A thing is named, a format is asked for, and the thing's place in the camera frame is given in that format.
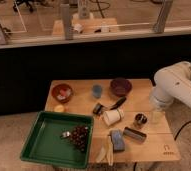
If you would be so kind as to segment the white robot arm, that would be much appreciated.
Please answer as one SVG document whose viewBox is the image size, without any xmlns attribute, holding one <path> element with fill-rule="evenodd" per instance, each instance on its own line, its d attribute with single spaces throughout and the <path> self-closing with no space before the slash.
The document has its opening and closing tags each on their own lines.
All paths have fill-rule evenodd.
<svg viewBox="0 0 191 171">
<path fill-rule="evenodd" d="M 175 99 L 191 108 L 191 63 L 181 61 L 159 69 L 150 92 L 151 122 L 158 123 Z"/>
</svg>

